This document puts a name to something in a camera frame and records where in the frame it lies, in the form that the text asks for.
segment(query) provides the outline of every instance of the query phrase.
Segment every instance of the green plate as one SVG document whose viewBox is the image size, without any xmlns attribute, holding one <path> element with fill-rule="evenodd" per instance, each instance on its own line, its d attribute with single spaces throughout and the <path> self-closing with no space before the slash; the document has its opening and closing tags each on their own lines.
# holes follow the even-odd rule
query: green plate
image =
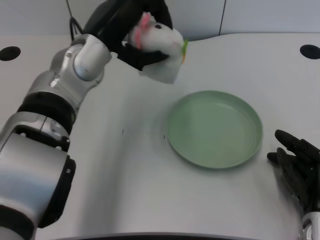
<svg viewBox="0 0 320 240">
<path fill-rule="evenodd" d="M 172 147 L 188 161 L 206 168 L 230 168 L 259 149 L 263 127 L 255 110 L 226 92 L 201 91 L 183 97 L 167 123 Z"/>
</svg>

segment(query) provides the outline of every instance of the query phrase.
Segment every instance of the pink plush ear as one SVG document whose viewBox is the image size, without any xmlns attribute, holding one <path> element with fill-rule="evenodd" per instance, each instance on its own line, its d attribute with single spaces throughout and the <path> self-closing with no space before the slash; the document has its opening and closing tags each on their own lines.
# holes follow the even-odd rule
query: pink plush ear
<svg viewBox="0 0 320 240">
<path fill-rule="evenodd" d="M 151 18 L 150 13 L 144 13 L 142 15 L 142 18 L 140 20 L 140 27 L 141 27 L 142 30 L 146 30 L 147 25 L 148 25 L 148 23 L 150 21 L 150 18 Z"/>
<path fill-rule="evenodd" d="M 138 49 L 141 49 L 142 46 L 141 46 L 141 35 L 142 35 L 142 32 L 146 30 L 147 26 L 148 26 L 148 23 L 150 21 L 150 18 L 151 18 L 151 15 L 150 13 L 144 13 L 142 15 L 142 18 L 138 24 L 138 27 L 134 33 L 134 41 L 135 41 L 135 44 L 136 44 L 136 47 Z"/>
</svg>

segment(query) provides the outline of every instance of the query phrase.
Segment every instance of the white plush toy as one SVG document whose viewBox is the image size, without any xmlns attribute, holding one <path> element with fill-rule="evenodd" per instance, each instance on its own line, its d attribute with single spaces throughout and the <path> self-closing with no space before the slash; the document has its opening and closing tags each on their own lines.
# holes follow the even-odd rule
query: white plush toy
<svg viewBox="0 0 320 240">
<path fill-rule="evenodd" d="M 145 52 L 161 51 L 169 55 L 166 60 L 146 65 L 141 75 L 162 83 L 172 84 L 176 80 L 188 44 L 177 30 L 151 20 L 151 15 L 144 13 L 139 24 L 129 33 L 128 43 Z"/>
</svg>

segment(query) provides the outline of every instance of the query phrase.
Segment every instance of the table surface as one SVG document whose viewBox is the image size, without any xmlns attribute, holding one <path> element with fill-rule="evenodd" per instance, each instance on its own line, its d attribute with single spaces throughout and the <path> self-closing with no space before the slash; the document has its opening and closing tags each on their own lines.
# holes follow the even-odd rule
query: table surface
<svg viewBox="0 0 320 240">
<path fill-rule="evenodd" d="M 70 37 L 0 37 L 21 55 L 0 62 L 0 127 Z M 190 42 L 174 85 L 152 81 L 115 57 L 87 95 L 71 134 L 77 164 L 60 220 L 36 240 L 130 232 L 182 232 L 294 240 L 297 202 L 267 153 L 276 129 L 320 146 L 320 61 L 300 54 L 320 34 L 231 34 Z M 263 144 L 247 164 L 207 170 L 189 164 L 166 138 L 168 110 L 182 96 L 217 90 L 247 101 L 263 124 Z"/>
</svg>

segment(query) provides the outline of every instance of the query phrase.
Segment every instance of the robotic arm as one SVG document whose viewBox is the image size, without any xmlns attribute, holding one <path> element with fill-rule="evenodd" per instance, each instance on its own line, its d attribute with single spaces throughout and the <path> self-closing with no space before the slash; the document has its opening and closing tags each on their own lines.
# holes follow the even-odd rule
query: robotic arm
<svg viewBox="0 0 320 240">
<path fill-rule="evenodd" d="M 165 60 L 122 41 L 150 12 L 172 28 L 164 0 L 107 0 L 84 34 L 59 51 L 33 82 L 17 113 L 0 133 L 0 239 L 31 240 L 37 228 L 63 213 L 76 163 L 68 156 L 70 133 L 88 91 L 102 81 L 111 52 L 132 67 Z"/>
</svg>

